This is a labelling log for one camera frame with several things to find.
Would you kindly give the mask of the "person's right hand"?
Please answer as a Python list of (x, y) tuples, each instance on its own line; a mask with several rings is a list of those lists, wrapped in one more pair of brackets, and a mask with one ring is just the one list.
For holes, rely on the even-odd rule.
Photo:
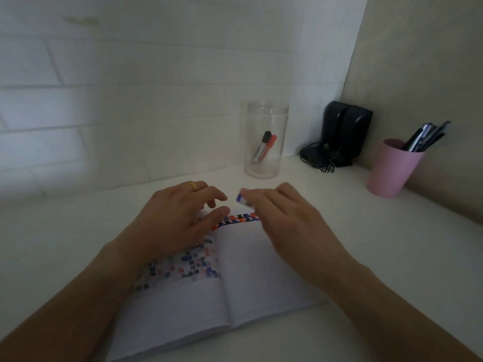
[(357, 264), (320, 212), (291, 184), (284, 182), (274, 189), (242, 188), (240, 193), (255, 208), (271, 209), (272, 245), (305, 279), (314, 283), (330, 279)]

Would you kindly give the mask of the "person's left hand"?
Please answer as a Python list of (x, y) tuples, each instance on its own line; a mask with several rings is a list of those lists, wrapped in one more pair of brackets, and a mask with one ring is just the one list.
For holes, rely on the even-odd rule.
[(198, 221), (216, 209), (226, 194), (206, 182), (183, 182), (157, 191), (136, 218), (108, 245), (110, 260), (123, 270), (138, 270), (204, 243)]

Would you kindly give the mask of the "white notebook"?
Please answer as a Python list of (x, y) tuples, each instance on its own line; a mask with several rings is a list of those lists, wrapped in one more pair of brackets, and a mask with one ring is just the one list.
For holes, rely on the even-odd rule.
[(279, 257), (256, 214), (235, 208), (202, 244), (140, 271), (105, 362), (138, 362), (327, 302)]

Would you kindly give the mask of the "person's right forearm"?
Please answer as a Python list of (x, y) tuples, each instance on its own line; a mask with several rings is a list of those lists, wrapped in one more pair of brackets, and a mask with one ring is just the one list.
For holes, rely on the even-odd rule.
[(325, 269), (320, 283), (384, 362), (483, 362), (357, 261)]

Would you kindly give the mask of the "person's left forearm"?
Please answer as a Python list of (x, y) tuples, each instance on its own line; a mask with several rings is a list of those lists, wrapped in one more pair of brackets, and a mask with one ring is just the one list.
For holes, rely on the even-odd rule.
[(141, 266), (110, 242), (60, 292), (0, 341), (0, 362), (87, 362)]

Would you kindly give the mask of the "clear plastic jar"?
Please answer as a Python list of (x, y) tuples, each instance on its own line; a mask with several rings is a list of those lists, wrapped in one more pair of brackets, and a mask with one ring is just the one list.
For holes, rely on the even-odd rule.
[(245, 166), (248, 176), (269, 179), (279, 174), (289, 106), (274, 101), (251, 101), (247, 106)]

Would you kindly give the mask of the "marker with black cap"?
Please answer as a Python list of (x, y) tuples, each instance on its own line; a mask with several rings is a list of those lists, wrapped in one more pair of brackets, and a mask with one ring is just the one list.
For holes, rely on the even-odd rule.
[(251, 162), (252, 163), (255, 163), (256, 164), (256, 163), (260, 162), (261, 156), (262, 156), (262, 154), (263, 154), (263, 152), (264, 152), (264, 150), (265, 150), (268, 142), (270, 141), (271, 136), (272, 136), (272, 133), (270, 131), (265, 131), (263, 133), (261, 142), (258, 145), (257, 150), (256, 150), (254, 156), (251, 159)]

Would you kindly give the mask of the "marker with red cap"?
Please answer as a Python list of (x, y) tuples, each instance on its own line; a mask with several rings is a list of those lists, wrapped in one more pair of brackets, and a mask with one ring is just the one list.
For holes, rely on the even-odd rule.
[(275, 134), (272, 134), (270, 136), (268, 142), (264, 146), (262, 153), (260, 154), (260, 156), (258, 158), (259, 163), (261, 163), (264, 160), (264, 158), (268, 154), (269, 150), (274, 146), (276, 140), (277, 140), (277, 136)]

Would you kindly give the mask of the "black desktop speaker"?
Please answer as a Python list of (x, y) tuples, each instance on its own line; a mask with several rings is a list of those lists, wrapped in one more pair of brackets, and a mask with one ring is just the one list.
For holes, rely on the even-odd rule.
[(321, 150), (324, 156), (329, 159), (335, 166), (337, 166), (340, 163), (339, 161), (341, 160), (341, 125), (343, 117), (349, 107), (349, 104), (332, 101), (326, 106), (324, 110), (321, 135)]
[(348, 106), (342, 117), (339, 132), (337, 168), (352, 166), (353, 159), (360, 156), (372, 117), (372, 110), (357, 105)]

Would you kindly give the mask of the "pink cup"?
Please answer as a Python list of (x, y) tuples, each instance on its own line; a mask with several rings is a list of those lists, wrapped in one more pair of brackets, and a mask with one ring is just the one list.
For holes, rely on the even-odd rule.
[(366, 183), (370, 193), (386, 199), (394, 198), (409, 180), (425, 152), (404, 151), (403, 145), (400, 139), (383, 140)]

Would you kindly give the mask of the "bunch of dark pens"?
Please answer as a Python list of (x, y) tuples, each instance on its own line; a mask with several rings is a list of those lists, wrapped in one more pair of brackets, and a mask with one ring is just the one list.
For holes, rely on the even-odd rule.
[(411, 138), (402, 145), (400, 150), (405, 152), (425, 152), (429, 147), (445, 136), (445, 129), (451, 123), (451, 121), (445, 121), (441, 125), (435, 125), (433, 123), (423, 124), (411, 136)]

